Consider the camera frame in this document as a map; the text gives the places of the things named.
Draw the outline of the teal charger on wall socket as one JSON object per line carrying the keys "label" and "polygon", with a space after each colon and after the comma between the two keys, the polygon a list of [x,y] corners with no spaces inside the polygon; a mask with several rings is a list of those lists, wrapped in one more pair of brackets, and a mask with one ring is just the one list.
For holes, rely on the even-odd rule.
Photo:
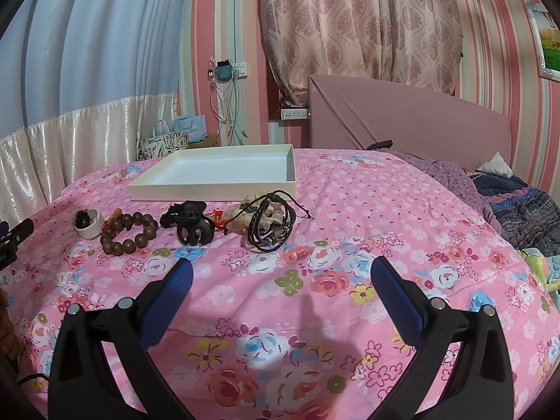
{"label": "teal charger on wall socket", "polygon": [[232,80],[233,77],[233,68],[232,64],[229,60],[226,61],[218,61],[216,63],[216,80],[219,83],[228,83]]}

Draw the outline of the pink patterned curtain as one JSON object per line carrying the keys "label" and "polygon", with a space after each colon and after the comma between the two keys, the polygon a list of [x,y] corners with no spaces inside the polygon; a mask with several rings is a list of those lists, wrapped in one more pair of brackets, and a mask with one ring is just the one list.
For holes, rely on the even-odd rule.
{"label": "pink patterned curtain", "polygon": [[358,77],[451,95],[462,32],[456,0],[259,0],[283,103],[308,104],[312,75]]}

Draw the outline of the white shallow cardboard tray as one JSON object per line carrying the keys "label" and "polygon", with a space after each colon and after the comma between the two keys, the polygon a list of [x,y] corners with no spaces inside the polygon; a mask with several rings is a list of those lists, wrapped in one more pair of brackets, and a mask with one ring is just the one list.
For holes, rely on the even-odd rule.
{"label": "white shallow cardboard tray", "polygon": [[289,144],[179,150],[127,186],[134,201],[239,202],[255,194],[296,194],[296,168]]}

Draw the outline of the blue and cream curtain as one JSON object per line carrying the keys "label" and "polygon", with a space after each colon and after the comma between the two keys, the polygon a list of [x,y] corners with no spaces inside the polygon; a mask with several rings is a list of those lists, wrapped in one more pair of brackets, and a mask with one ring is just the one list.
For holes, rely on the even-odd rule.
{"label": "blue and cream curtain", "polygon": [[184,0],[24,0],[1,39],[1,217],[134,161],[169,119]]}

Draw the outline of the dark blue patterned quilt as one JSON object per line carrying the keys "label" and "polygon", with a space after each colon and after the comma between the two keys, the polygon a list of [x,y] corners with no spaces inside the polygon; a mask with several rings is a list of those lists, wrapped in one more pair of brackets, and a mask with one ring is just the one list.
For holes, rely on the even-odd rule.
{"label": "dark blue patterned quilt", "polygon": [[560,210],[549,194],[515,175],[475,174],[471,179],[515,249],[533,247],[546,257],[559,254]]}

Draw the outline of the light blue gift bag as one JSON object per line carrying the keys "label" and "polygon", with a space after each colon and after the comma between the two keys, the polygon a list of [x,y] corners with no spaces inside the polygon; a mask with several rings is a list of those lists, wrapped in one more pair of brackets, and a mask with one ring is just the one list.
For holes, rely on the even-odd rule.
{"label": "light blue gift bag", "polygon": [[200,142],[208,136],[204,115],[179,116],[173,122],[174,131],[185,133],[190,143]]}

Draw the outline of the pink padded headboard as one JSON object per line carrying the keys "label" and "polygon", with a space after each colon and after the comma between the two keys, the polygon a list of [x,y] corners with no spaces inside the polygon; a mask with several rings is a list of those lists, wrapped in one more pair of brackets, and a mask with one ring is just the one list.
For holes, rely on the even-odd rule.
{"label": "pink padded headboard", "polygon": [[428,89],[365,78],[308,79],[310,146],[364,150],[391,140],[398,153],[476,168],[499,153],[512,164],[510,120]]}

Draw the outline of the patterned paper gift bag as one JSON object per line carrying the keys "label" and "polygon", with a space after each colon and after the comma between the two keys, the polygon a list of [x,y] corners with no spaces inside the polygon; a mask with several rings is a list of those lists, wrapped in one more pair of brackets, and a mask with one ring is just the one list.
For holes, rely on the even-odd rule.
{"label": "patterned paper gift bag", "polygon": [[188,135],[183,132],[172,132],[154,135],[139,142],[138,160],[165,158],[178,150],[189,148]]}

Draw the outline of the black plastic hair claw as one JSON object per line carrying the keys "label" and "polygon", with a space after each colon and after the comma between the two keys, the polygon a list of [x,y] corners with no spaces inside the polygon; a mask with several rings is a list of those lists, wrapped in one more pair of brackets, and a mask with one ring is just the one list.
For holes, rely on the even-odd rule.
{"label": "black plastic hair claw", "polygon": [[186,201],[173,204],[160,217],[164,229],[175,228],[177,239],[183,246],[204,246],[215,237],[216,225],[204,214],[207,203]]}

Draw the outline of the red knotted cord charm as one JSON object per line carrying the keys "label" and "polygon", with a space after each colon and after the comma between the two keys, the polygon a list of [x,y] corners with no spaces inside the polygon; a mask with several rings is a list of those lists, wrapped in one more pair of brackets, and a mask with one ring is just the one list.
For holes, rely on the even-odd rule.
{"label": "red knotted cord charm", "polygon": [[223,210],[213,210],[210,213],[209,217],[215,224],[216,230],[225,230],[227,223],[229,222],[229,218],[225,215],[225,212]]}

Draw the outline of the white power strip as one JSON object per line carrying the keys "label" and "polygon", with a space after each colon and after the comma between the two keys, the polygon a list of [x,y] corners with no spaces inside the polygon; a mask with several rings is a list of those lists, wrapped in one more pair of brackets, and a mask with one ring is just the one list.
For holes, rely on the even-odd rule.
{"label": "white power strip", "polygon": [[281,119],[288,120],[304,120],[308,119],[307,108],[282,108],[280,110]]}

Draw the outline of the cream fabric scrunchie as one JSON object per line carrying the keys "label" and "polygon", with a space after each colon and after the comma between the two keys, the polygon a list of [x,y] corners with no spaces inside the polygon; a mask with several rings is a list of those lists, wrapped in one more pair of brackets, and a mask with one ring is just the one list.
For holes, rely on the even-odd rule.
{"label": "cream fabric scrunchie", "polygon": [[225,211],[229,222],[225,230],[245,234],[252,221],[261,233],[278,228],[284,223],[284,211],[279,203],[270,199],[270,194],[247,196],[242,202]]}

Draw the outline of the white strap wrist watch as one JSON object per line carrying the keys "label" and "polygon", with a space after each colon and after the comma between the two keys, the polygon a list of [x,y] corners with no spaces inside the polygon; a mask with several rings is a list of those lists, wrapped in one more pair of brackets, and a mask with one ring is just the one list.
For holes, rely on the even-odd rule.
{"label": "white strap wrist watch", "polygon": [[95,209],[78,210],[73,218],[73,228],[84,240],[92,240],[103,231],[104,218]]}

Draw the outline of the white framed wall picture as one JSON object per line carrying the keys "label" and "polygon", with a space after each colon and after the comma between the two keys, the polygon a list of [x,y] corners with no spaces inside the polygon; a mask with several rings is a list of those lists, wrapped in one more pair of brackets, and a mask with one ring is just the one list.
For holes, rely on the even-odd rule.
{"label": "white framed wall picture", "polygon": [[539,76],[560,81],[559,28],[542,3],[525,5],[537,56]]}

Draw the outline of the purple dotted blanket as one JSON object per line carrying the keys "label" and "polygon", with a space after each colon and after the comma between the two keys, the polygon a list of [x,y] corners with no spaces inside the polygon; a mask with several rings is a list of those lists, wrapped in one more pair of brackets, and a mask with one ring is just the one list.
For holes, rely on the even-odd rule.
{"label": "purple dotted blanket", "polygon": [[493,213],[488,199],[478,192],[474,181],[459,165],[451,161],[429,161],[396,152],[393,152],[393,155],[397,155],[398,158],[440,182],[463,203],[477,211],[498,234],[502,233],[502,227]]}

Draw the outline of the pink floral bed sheet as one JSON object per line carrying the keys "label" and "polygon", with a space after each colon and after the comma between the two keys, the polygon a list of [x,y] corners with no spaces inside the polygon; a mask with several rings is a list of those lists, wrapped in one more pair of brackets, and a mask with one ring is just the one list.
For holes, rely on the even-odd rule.
{"label": "pink floral bed sheet", "polygon": [[380,153],[299,150],[292,235],[272,253],[240,235],[183,246],[160,230],[120,257],[73,230],[77,210],[159,217],[128,184],[149,162],[107,167],[68,186],[33,218],[34,233],[1,273],[8,314],[26,344],[23,373],[50,371],[65,309],[112,307],[179,259],[194,284],[150,354],[199,419],[364,419],[413,356],[369,281],[373,259],[454,308],[496,308],[507,340],[514,411],[559,362],[559,315],[543,285],[475,210],[412,165]]}

